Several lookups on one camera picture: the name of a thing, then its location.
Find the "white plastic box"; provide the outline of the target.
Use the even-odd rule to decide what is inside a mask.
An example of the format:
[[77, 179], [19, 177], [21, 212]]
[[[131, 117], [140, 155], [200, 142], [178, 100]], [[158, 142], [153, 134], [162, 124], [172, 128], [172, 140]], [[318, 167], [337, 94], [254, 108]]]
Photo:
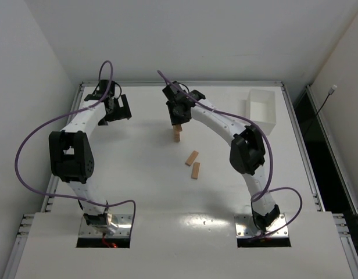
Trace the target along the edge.
[[270, 135], [276, 125], [275, 93], [252, 88], [246, 101], [246, 118]]

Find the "wood block seven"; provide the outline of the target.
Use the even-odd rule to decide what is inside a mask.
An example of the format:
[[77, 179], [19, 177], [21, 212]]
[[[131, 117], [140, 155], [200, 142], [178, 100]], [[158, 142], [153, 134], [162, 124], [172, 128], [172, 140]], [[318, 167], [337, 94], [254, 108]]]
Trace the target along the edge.
[[182, 127], [181, 127], [180, 124], [175, 125], [175, 128], [176, 128], [177, 131], [182, 132]]

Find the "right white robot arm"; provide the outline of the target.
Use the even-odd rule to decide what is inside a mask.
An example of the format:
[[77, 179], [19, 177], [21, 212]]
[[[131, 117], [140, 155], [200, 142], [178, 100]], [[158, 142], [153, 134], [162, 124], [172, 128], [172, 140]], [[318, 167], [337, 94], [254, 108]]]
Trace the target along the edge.
[[236, 121], [236, 116], [218, 110], [197, 90], [186, 93], [178, 82], [163, 89], [172, 126], [194, 119], [206, 125], [230, 146], [230, 164], [246, 182], [255, 226], [266, 232], [280, 215], [269, 193], [273, 175], [271, 146], [264, 132], [254, 123]]

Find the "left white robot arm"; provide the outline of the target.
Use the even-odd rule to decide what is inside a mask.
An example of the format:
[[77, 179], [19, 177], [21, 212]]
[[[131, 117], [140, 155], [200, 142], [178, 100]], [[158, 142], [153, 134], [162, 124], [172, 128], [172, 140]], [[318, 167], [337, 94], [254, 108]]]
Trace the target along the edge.
[[95, 169], [88, 138], [97, 126], [131, 118], [127, 97], [115, 96], [116, 88], [121, 86], [115, 81], [101, 80], [82, 101], [85, 111], [77, 113], [61, 131], [49, 135], [52, 174], [73, 190], [86, 224], [100, 231], [117, 225], [107, 207], [108, 201], [87, 181]]

